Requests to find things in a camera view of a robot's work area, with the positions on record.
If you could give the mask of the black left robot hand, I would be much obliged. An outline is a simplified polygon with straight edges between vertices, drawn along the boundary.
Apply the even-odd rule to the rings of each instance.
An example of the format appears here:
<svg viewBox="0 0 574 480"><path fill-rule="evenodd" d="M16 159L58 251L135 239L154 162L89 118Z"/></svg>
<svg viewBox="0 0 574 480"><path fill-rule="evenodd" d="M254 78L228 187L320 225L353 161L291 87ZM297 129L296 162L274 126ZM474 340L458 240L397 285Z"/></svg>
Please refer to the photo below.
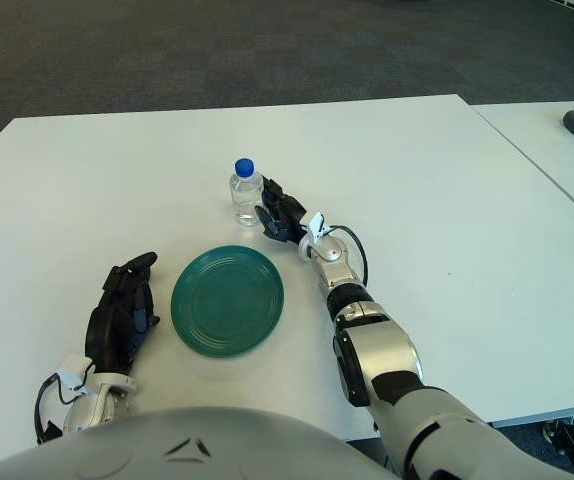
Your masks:
<svg viewBox="0 0 574 480"><path fill-rule="evenodd" d="M160 322L149 285L156 260L156 253L147 252L111 268L85 338L85 356L98 373L128 375L138 351Z"/></svg>

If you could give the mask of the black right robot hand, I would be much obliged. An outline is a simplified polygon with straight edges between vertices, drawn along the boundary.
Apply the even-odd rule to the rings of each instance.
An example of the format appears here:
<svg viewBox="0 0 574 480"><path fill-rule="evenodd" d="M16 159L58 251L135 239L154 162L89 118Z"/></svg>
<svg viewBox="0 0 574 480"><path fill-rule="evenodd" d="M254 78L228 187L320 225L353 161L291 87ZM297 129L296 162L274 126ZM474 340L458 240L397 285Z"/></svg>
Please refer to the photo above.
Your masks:
<svg viewBox="0 0 574 480"><path fill-rule="evenodd" d="M262 177L261 201L255 206L256 215L263 226L263 234L279 242L298 244L306 234L301 220L306 209L292 196L283 192L273 179Z"/></svg>

